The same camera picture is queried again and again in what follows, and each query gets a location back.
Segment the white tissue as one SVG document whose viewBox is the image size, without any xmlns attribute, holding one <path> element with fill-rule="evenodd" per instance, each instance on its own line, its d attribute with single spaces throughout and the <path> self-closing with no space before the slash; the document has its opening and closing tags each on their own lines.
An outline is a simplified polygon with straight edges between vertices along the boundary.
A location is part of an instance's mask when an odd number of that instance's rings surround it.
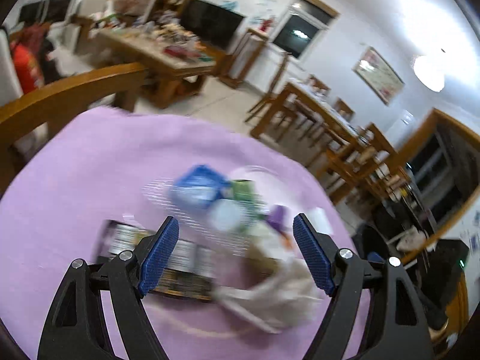
<svg viewBox="0 0 480 360">
<path fill-rule="evenodd" d="M 305 261 L 290 258 L 250 289 L 220 286 L 213 297 L 260 330 L 278 334 L 311 320 L 325 295 L 315 285 Z"/>
</svg>

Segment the white plastic cup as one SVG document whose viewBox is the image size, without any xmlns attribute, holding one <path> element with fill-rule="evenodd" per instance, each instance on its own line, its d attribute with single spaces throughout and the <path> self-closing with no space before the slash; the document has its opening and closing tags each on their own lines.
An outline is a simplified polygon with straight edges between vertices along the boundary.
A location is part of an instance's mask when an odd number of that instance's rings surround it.
<svg viewBox="0 0 480 360">
<path fill-rule="evenodd" d="M 208 209 L 208 224 L 218 232 L 231 233 L 244 225 L 245 211 L 235 200 L 220 199 Z"/>
</svg>

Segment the dark printed snack wrapper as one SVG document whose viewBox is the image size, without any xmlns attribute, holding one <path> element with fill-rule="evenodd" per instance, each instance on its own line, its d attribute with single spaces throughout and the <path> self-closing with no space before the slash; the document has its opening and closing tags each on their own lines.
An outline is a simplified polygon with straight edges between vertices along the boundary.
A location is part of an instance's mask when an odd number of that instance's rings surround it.
<svg viewBox="0 0 480 360">
<path fill-rule="evenodd" d="M 124 250 L 134 250 L 146 236 L 152 235 L 136 223 L 108 220 L 97 240 L 96 263 L 105 263 Z M 215 253 L 192 241 L 179 239 L 154 293 L 178 299 L 211 302 L 215 279 Z"/>
</svg>

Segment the purple tablecloth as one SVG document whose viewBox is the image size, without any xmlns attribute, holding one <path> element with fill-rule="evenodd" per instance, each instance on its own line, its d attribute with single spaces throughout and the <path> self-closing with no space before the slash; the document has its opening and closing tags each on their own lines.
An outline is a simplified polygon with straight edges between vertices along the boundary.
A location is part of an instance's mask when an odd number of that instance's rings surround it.
<svg viewBox="0 0 480 360">
<path fill-rule="evenodd" d="M 77 116 L 44 146 L 1 199 L 1 319 L 36 359 L 50 304 L 75 258 L 95 261 L 107 219 L 131 214 L 156 230 L 166 213 L 143 188 L 208 165 L 228 175 L 263 167 L 301 203 L 325 210 L 332 238 L 354 249 L 350 235 L 315 178 L 301 165 L 249 137 L 177 115 L 139 115 L 100 107 Z M 145 310 L 170 359 L 302 359 L 325 315 L 281 334 L 268 334 L 215 304 L 152 295 Z"/>
</svg>

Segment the green gum container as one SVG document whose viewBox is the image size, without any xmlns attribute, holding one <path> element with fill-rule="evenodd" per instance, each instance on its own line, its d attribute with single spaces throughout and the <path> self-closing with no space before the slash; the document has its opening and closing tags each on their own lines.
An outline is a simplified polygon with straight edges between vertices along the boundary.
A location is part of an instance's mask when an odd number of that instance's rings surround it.
<svg viewBox="0 0 480 360">
<path fill-rule="evenodd" d="M 266 205 L 256 192 L 255 182 L 252 180 L 233 180 L 231 183 L 233 199 L 246 210 L 249 219 L 263 219 Z"/>
</svg>

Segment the wooden dining table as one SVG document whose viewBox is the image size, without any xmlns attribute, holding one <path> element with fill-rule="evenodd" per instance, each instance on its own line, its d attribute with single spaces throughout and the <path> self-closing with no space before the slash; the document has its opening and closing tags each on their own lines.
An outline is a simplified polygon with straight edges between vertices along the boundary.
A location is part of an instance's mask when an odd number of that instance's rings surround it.
<svg viewBox="0 0 480 360">
<path fill-rule="evenodd" d="M 358 141 L 360 133 L 333 106 L 324 102 L 320 95 L 315 94 L 310 87 L 298 80 L 288 80 L 280 94 L 275 97 L 265 97 L 259 109 L 253 112 L 247 119 L 256 116 L 263 108 L 269 106 L 258 124 L 250 131 L 250 135 L 259 139 L 266 131 L 270 122 L 277 113 L 281 119 L 277 126 L 285 120 L 289 124 L 282 130 L 281 139 L 290 128 L 297 122 L 299 116 L 312 122 L 311 128 L 320 126 L 323 133 L 328 133 L 334 141 L 339 143 L 352 143 Z"/>
</svg>

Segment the ceiling lamp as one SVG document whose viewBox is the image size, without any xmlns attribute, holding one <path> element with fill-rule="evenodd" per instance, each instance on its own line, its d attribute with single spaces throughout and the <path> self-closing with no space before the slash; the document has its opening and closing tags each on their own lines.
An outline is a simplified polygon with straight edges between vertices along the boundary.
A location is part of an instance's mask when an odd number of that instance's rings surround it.
<svg viewBox="0 0 480 360">
<path fill-rule="evenodd" d="M 445 62 L 443 53 L 419 55 L 413 62 L 416 78 L 429 90 L 439 93 L 445 86 Z"/>
</svg>

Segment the wooden coffee table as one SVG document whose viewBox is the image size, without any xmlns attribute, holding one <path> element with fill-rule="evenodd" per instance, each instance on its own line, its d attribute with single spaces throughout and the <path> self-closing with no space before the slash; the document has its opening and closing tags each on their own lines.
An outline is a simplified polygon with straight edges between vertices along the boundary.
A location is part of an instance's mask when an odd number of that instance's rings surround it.
<svg viewBox="0 0 480 360">
<path fill-rule="evenodd" d="M 101 29 L 94 39 L 98 48 L 108 49 L 121 62 L 146 67 L 142 95 L 160 109 L 200 94 L 216 69 L 214 57 L 156 41 L 138 28 Z"/>
</svg>

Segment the wooden plant stand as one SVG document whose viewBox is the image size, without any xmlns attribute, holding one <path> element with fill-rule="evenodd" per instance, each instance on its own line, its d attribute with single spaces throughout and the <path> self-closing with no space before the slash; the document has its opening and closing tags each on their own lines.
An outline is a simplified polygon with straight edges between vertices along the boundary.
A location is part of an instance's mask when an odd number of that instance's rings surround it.
<svg viewBox="0 0 480 360">
<path fill-rule="evenodd" d="M 266 47 L 268 40 L 269 35 L 264 31 L 248 28 L 233 53 L 228 55 L 219 74 L 219 80 L 232 89 L 238 88 Z"/>
</svg>

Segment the black television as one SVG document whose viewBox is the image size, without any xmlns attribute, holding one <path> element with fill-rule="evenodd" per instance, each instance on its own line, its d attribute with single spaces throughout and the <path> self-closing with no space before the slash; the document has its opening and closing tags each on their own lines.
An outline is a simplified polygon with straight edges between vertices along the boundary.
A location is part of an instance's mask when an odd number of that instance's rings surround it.
<svg viewBox="0 0 480 360">
<path fill-rule="evenodd" d="M 245 19 L 231 10 L 203 0 L 190 0 L 181 14 L 180 25 L 200 40 L 227 50 L 239 25 Z"/>
</svg>

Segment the framed wall picture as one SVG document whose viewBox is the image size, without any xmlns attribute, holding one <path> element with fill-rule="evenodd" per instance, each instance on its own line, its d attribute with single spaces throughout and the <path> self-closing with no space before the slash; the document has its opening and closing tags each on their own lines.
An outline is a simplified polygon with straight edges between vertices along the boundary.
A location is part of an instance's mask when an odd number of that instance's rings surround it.
<svg viewBox="0 0 480 360">
<path fill-rule="evenodd" d="M 366 85 L 382 100 L 389 105 L 391 100 L 404 88 L 404 81 L 377 52 L 369 46 L 353 68 Z"/>
</svg>

